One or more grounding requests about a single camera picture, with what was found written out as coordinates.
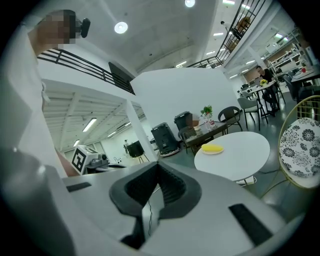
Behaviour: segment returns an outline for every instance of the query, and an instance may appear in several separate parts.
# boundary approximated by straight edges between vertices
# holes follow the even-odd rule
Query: floral seat cushion
[[[310,118],[300,118],[283,133],[279,153],[292,174],[308,178],[320,173],[320,125]]]

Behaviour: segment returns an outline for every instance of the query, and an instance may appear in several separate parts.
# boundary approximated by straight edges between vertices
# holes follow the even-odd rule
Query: white round table
[[[218,154],[204,154],[200,149],[194,158],[195,168],[231,181],[245,180],[267,162],[270,145],[265,137],[251,131],[230,133],[208,142],[224,148]]]

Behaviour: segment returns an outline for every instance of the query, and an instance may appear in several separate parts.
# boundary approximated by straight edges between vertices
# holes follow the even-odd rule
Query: black rubber pad
[[[229,209],[256,246],[272,237],[272,233],[242,203]]]
[[[77,191],[77,190],[85,189],[85,188],[90,187],[90,186],[91,186],[91,184],[89,182],[82,182],[82,183],[79,183],[79,184],[66,186],[66,189],[69,192],[74,192],[74,191]]]

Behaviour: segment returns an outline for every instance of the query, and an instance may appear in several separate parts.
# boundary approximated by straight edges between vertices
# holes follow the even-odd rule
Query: gray floor
[[[256,119],[256,124],[254,124],[250,115],[247,114],[248,131],[256,132],[263,135],[270,144],[270,156],[266,164],[260,170],[260,172],[257,172],[254,175],[256,177],[256,183],[243,187],[259,198],[263,196],[263,194],[271,186],[271,184],[275,184],[279,181],[285,180],[285,177],[281,171],[275,171],[267,174],[262,173],[277,170],[280,166],[278,161],[279,133],[287,115],[296,105],[296,102],[292,100],[289,92],[284,93],[283,96],[286,104],[284,104],[283,99],[280,97],[281,110],[276,112],[275,117],[272,117],[270,115],[268,116],[268,125],[265,121],[265,118],[263,118],[263,121],[260,124],[260,131],[258,129],[257,114],[252,114]],[[240,123],[243,130],[247,131],[243,113],[240,117]],[[228,131],[229,133],[239,132],[240,127],[238,125],[233,125],[228,129]],[[183,149],[181,152],[173,156],[166,157],[166,160],[182,166],[195,168],[194,155],[191,150],[188,150],[188,152],[186,152],[186,150]],[[275,208],[286,221],[290,221],[297,215],[306,212],[306,210],[308,209],[308,205],[313,198],[313,193],[314,190],[301,189],[294,186],[289,181],[285,181],[277,185],[270,192],[264,195],[261,200]]]

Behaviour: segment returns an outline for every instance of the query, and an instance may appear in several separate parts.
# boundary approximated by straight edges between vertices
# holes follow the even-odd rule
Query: railing
[[[69,51],[63,49],[51,49],[41,53],[37,58],[78,70],[119,87],[131,94],[135,94],[129,81],[125,81],[121,76],[110,73],[102,67]]]
[[[242,0],[216,56],[203,59],[187,66],[187,68],[207,68],[210,63],[214,64],[213,66],[210,65],[212,68],[222,65],[237,47],[239,41],[255,20],[265,1],[266,0]]]

